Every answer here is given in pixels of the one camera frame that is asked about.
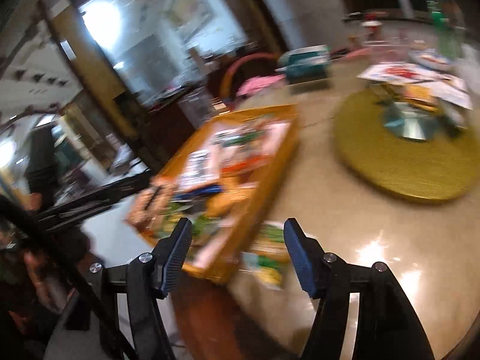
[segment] wall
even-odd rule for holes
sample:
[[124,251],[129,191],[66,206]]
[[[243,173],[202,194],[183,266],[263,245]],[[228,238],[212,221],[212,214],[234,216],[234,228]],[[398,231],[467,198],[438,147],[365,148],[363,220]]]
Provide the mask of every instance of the wall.
[[112,56],[123,54],[155,33],[157,0],[90,0],[80,9],[87,12],[89,9],[95,11],[97,6],[105,3],[113,5],[119,13],[118,38],[110,47],[102,45],[104,50],[107,50]]
[[347,45],[343,0],[264,0],[290,49]]
[[[45,0],[52,7],[56,4],[66,4],[66,0]],[[32,17],[37,14],[38,0],[20,0],[14,8],[10,19],[0,32],[0,56],[7,56],[18,44],[25,30],[32,22]],[[0,109],[4,117],[11,117],[23,111],[27,105],[34,104],[36,107],[46,107],[51,103],[64,104],[73,98],[79,91],[78,83],[68,67],[59,56],[56,47],[47,44],[38,47],[43,34],[37,36],[33,42],[26,44],[11,64],[14,68],[27,69],[27,73],[51,73],[52,76],[60,76],[69,79],[69,85],[59,87],[47,85],[44,82],[35,83],[31,79],[14,80],[10,71],[7,71],[0,80]]]
[[247,40],[245,32],[223,0],[208,0],[214,18],[188,42],[187,47],[196,47],[200,53],[231,51],[235,44]]
[[167,20],[163,18],[158,20],[157,34],[165,44],[165,49],[179,71],[184,71],[192,66],[188,60],[187,50]]

